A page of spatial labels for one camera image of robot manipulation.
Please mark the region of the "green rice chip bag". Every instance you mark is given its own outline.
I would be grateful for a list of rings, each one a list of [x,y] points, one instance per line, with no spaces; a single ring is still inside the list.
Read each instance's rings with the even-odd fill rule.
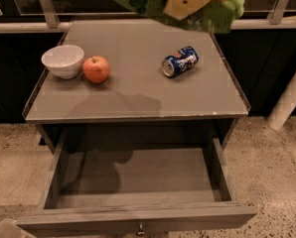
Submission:
[[[167,0],[114,0],[122,7],[143,17],[164,25],[206,33],[225,34],[230,32],[232,23],[240,18],[244,11],[245,0],[212,0],[205,7],[188,16],[177,20],[166,15],[163,9]]]

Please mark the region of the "grey cabinet with glass top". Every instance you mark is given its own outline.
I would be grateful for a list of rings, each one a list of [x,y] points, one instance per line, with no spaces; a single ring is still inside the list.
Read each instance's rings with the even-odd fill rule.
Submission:
[[[250,109],[211,34],[146,19],[79,20],[65,41],[87,56],[107,58],[111,73],[96,85],[83,75],[62,80],[44,72],[23,112],[44,137],[50,135],[49,124],[227,119]],[[167,77],[163,59],[185,46],[197,51],[199,62]]]

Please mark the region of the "grey open top drawer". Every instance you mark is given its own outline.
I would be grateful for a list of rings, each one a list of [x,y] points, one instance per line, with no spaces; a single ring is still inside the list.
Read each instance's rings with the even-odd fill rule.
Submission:
[[[58,144],[35,213],[18,219],[38,237],[239,228],[241,204],[219,140],[198,146],[72,153]]]

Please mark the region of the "brass drawer knob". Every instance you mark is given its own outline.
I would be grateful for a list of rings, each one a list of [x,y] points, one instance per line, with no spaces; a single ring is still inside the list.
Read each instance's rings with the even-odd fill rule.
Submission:
[[[135,233],[137,237],[144,237],[146,232],[144,231],[144,226],[142,223],[138,224],[138,231]]]

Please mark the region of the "blue soda can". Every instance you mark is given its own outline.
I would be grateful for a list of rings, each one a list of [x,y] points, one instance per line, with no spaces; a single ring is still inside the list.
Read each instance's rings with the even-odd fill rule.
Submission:
[[[186,46],[165,57],[162,61],[162,69],[166,76],[176,77],[192,69],[198,61],[199,55],[197,51],[191,46]]]

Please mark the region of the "red apple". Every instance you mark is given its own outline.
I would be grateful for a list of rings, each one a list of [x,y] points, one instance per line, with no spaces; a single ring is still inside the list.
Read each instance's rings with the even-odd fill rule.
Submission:
[[[92,83],[104,83],[110,73],[110,65],[106,58],[92,56],[82,65],[84,76]]]

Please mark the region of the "white ceramic bowl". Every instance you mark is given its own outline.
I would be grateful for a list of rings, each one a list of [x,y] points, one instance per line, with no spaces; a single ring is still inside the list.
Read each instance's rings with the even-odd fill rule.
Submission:
[[[75,45],[62,45],[43,53],[41,62],[54,76],[70,79],[79,74],[84,61],[84,51]]]

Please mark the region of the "translucent plastic bin corner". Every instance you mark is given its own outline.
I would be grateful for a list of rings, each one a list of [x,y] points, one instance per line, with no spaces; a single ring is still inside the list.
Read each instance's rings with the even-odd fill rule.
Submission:
[[[16,225],[13,219],[0,221],[0,238],[36,238],[24,229]]]

